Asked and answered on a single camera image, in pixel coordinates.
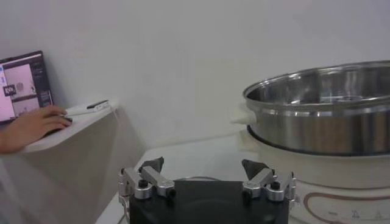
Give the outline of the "person's hand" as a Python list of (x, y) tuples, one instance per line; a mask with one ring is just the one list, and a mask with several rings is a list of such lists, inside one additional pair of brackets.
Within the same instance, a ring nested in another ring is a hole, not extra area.
[(1, 130), (1, 154), (19, 152), (54, 130), (63, 130), (72, 122), (65, 118), (65, 109), (51, 105), (15, 119)]

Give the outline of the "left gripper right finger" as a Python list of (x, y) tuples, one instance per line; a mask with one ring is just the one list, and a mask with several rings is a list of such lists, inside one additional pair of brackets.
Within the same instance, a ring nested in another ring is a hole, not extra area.
[(243, 159), (241, 165), (248, 180), (242, 184), (243, 200), (252, 201), (265, 193), (269, 201), (295, 201), (296, 177), (293, 172), (276, 172), (264, 163)]

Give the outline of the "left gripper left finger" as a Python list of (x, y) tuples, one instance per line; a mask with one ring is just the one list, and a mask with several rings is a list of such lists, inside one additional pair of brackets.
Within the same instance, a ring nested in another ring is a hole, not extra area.
[(175, 182), (161, 175), (164, 158), (145, 161), (138, 169), (122, 168), (118, 174), (118, 194), (134, 196), (137, 200), (151, 198), (153, 189), (158, 196), (175, 197)]

